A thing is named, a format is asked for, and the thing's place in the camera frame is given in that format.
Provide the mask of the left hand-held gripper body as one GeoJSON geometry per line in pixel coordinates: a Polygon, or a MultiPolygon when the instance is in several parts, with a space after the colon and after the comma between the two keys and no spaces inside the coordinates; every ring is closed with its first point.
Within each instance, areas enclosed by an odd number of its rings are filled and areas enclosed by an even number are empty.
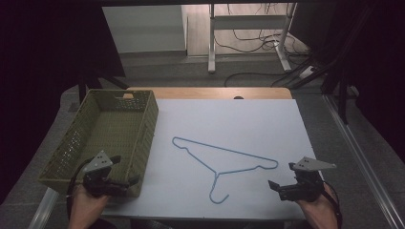
{"type": "Polygon", "coordinates": [[[93,196],[125,196],[129,188],[128,182],[112,180],[109,175],[113,164],[104,151],[100,151],[84,167],[83,186],[93,196]]]}

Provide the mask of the white power strip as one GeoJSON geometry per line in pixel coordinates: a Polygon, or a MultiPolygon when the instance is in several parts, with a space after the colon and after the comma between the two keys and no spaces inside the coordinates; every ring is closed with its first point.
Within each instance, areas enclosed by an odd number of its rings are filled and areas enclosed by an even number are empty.
{"type": "Polygon", "coordinates": [[[311,75],[312,73],[314,73],[315,71],[316,71],[316,68],[315,68],[315,67],[313,67],[313,66],[308,66],[305,70],[303,70],[303,71],[300,73],[299,77],[300,77],[301,79],[304,79],[304,78],[308,77],[309,75],[311,75]]]}

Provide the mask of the person's left hand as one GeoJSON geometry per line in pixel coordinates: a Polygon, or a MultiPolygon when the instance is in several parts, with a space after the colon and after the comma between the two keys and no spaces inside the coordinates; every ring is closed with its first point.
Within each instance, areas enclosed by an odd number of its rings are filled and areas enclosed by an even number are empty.
{"type": "Polygon", "coordinates": [[[78,185],[73,194],[70,221],[81,219],[97,220],[109,199],[109,196],[95,198],[82,185],[78,185]]]}

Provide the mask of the white board panel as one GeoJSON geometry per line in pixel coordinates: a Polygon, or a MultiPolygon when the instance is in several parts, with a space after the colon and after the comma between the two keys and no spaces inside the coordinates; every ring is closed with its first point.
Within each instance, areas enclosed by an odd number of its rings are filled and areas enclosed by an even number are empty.
{"type": "Polygon", "coordinates": [[[102,10],[119,53],[185,50],[180,5],[103,7],[102,10]]]}

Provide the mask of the white table mat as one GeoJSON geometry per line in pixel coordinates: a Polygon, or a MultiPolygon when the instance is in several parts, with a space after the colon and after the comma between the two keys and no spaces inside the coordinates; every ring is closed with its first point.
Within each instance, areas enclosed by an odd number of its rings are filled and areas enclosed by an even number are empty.
{"type": "Polygon", "coordinates": [[[104,213],[139,219],[276,220],[303,216],[268,186],[294,183],[290,162],[312,157],[307,130],[293,99],[161,99],[153,144],[137,198],[112,198],[104,213]],[[179,136],[275,159],[274,170],[214,175],[172,144],[179,136]]]}

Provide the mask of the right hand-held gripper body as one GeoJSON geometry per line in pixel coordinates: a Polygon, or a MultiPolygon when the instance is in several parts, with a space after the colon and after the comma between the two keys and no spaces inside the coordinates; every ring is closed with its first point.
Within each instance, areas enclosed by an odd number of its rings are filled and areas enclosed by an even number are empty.
{"type": "Polygon", "coordinates": [[[305,200],[313,202],[317,200],[325,190],[324,181],[320,171],[335,169],[336,165],[325,161],[304,156],[296,162],[295,166],[296,184],[281,186],[277,191],[281,200],[305,200]]]}

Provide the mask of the white metal desk frame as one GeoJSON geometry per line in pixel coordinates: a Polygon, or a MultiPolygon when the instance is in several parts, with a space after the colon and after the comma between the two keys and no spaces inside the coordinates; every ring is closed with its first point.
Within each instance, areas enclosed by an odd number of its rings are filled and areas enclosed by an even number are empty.
{"type": "Polygon", "coordinates": [[[208,72],[216,71],[215,31],[247,31],[247,30],[275,30],[280,31],[279,39],[272,42],[279,61],[285,72],[291,72],[285,54],[285,42],[292,21],[296,3],[288,4],[284,14],[263,15],[217,15],[215,5],[209,5],[209,48],[208,72]]]}

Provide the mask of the black metal stand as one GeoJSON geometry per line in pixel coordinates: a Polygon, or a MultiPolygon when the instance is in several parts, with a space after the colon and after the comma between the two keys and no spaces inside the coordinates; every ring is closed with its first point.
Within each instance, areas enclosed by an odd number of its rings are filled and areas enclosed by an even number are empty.
{"type": "Polygon", "coordinates": [[[323,94],[332,94],[338,89],[337,112],[344,124],[348,124],[347,119],[347,99],[348,99],[348,75],[344,67],[335,65],[326,76],[321,91],[323,94]]]}

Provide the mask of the black tripod stand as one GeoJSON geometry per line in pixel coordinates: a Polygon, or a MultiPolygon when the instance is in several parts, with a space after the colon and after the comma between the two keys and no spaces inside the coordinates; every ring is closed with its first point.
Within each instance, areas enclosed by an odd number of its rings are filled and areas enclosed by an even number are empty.
{"type": "Polygon", "coordinates": [[[122,90],[126,90],[129,88],[129,85],[127,85],[126,83],[104,73],[81,73],[78,76],[78,93],[80,103],[83,102],[87,90],[102,88],[102,85],[99,81],[100,78],[107,80],[108,82],[118,86],[122,90]]]}

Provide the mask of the person's right hand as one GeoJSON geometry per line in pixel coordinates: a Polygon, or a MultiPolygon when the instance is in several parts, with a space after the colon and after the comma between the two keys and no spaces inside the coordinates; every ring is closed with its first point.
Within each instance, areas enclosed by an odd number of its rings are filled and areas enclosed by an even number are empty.
{"type": "Polygon", "coordinates": [[[337,223],[337,217],[334,213],[334,208],[324,196],[320,196],[316,201],[313,202],[297,200],[296,203],[303,211],[307,222],[337,223]]]}

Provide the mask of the green woven plastic basket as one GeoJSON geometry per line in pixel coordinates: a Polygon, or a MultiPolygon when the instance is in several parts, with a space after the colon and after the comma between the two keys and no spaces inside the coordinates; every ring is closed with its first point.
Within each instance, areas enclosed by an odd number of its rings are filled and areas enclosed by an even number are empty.
{"type": "Polygon", "coordinates": [[[150,154],[159,108],[151,90],[90,90],[75,118],[43,168],[38,181],[62,194],[85,160],[104,151],[121,156],[109,178],[128,182],[140,176],[125,196],[136,198],[150,154]]]}

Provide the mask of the grey metal rail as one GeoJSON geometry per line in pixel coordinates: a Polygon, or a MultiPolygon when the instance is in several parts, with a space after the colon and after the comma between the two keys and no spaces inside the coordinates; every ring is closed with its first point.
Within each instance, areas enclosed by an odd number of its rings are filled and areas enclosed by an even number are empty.
{"type": "Polygon", "coordinates": [[[48,188],[41,199],[28,229],[44,229],[55,206],[59,194],[48,188]]]}
{"type": "Polygon", "coordinates": [[[363,177],[366,179],[378,206],[380,207],[385,219],[388,221],[391,229],[405,229],[405,221],[398,214],[397,208],[394,205],[388,191],[377,177],[370,162],[367,160],[363,150],[361,149],[357,139],[355,138],[350,126],[345,124],[339,116],[338,106],[333,101],[331,95],[323,95],[323,99],[329,108],[329,111],[338,126],[341,135],[347,142],[349,149],[356,161],[363,177]]]}

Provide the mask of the blue wire clothes hanger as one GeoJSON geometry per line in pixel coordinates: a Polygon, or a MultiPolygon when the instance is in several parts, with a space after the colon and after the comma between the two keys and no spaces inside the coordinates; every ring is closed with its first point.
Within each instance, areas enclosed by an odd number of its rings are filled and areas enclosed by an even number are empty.
{"type": "Polygon", "coordinates": [[[214,179],[209,192],[209,199],[215,204],[225,202],[229,194],[214,199],[213,193],[221,176],[250,172],[257,169],[274,170],[279,166],[275,159],[239,152],[179,136],[172,138],[172,144],[198,161],[213,173],[214,179]]]}

